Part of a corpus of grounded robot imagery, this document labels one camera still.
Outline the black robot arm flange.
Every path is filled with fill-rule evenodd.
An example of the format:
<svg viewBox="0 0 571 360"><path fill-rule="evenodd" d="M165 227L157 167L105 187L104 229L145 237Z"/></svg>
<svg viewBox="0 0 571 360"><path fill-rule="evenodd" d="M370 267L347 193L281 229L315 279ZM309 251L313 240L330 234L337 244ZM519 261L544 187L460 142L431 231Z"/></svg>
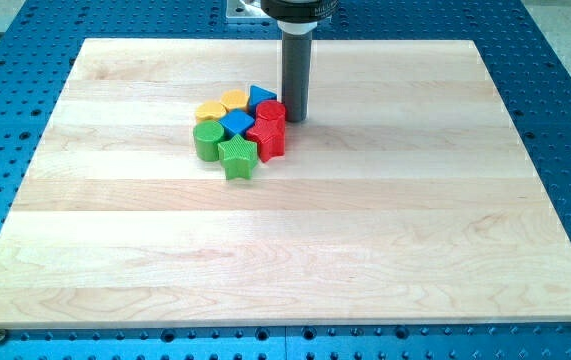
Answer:
<svg viewBox="0 0 571 360"><path fill-rule="evenodd" d="M278 21L302 24L323 20L339 7L338 0L261 0L262 11Z"/></svg>

